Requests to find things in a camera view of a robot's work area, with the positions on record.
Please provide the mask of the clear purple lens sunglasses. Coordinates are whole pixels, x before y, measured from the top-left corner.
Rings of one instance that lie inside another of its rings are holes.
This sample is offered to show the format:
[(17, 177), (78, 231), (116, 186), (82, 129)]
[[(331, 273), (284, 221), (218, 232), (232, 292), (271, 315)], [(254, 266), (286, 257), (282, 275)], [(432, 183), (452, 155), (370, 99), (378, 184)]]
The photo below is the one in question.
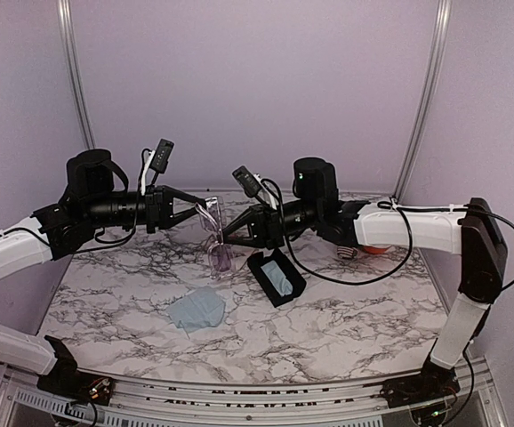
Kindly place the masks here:
[(210, 237), (207, 243), (207, 259), (211, 277), (219, 279), (235, 270), (233, 254), (229, 245), (224, 243), (223, 229), (226, 225), (223, 216), (222, 197), (208, 197), (205, 205), (196, 203), (195, 208), (202, 226)]

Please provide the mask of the black glasses case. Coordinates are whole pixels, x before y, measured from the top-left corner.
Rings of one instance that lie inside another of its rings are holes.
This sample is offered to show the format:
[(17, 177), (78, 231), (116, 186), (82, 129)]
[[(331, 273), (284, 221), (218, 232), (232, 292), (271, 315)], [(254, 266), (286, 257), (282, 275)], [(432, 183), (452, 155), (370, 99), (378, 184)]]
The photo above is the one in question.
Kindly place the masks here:
[(263, 252), (250, 255), (247, 266), (275, 308), (300, 297), (306, 289), (305, 278), (279, 249), (270, 255)]

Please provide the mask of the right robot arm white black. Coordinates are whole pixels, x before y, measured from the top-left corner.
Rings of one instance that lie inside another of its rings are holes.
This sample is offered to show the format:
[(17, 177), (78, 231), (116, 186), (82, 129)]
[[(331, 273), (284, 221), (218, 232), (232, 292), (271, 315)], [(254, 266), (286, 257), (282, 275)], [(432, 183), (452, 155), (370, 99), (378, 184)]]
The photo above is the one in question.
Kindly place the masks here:
[(461, 256), (458, 295), (421, 371), (384, 382), (381, 395), (397, 407), (459, 391), (454, 367), (503, 290), (507, 245), (488, 203), (480, 197), (467, 205), (442, 207), (342, 201), (332, 164), (304, 157), (294, 162), (293, 173), (295, 199), (285, 202), (276, 191), (269, 204), (261, 196), (268, 179), (256, 178), (245, 166), (233, 172), (245, 194), (258, 202), (225, 228), (225, 243), (278, 250), (313, 230), (324, 241), (347, 248), (404, 246)]

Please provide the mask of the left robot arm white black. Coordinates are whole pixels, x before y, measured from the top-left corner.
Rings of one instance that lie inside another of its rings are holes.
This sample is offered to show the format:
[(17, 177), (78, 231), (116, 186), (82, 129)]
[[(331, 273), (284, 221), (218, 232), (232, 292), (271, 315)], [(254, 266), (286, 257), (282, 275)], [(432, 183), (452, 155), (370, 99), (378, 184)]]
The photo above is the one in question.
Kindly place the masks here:
[[(106, 149), (91, 149), (67, 162), (68, 184), (60, 200), (34, 211), (8, 229), (0, 230), (0, 279), (28, 267), (96, 249), (114, 249), (128, 238), (104, 240), (109, 227), (134, 233), (139, 226), (148, 233), (169, 230), (196, 215), (202, 198), (168, 186), (147, 184), (146, 174), (165, 172), (173, 145), (167, 141), (142, 155), (138, 188), (129, 189), (124, 171)], [(74, 356), (58, 338), (44, 337), (0, 325), (0, 363), (38, 377), (39, 389), (73, 396), (84, 394), (99, 400), (110, 380), (79, 371)]]

